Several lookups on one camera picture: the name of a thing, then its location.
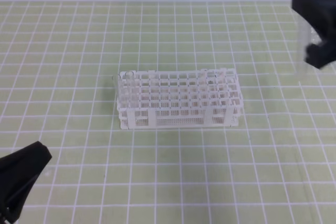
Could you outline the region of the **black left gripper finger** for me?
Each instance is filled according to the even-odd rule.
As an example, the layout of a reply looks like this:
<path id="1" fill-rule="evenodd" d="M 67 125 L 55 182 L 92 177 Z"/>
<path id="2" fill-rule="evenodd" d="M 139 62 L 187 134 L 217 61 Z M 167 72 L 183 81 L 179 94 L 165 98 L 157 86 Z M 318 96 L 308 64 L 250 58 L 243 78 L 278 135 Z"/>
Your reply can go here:
<path id="1" fill-rule="evenodd" d="M 15 223 L 39 175 L 52 159 L 37 141 L 1 158 L 1 223 Z"/>

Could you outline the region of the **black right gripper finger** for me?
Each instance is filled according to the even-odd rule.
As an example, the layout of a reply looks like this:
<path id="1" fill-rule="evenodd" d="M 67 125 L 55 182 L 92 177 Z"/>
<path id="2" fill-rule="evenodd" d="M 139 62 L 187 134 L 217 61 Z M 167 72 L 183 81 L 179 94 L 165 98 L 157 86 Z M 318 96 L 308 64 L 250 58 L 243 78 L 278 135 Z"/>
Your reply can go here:
<path id="1" fill-rule="evenodd" d="M 306 63 L 322 69 L 335 62 L 335 0 L 314 0 L 316 15 L 312 43 L 307 47 Z"/>

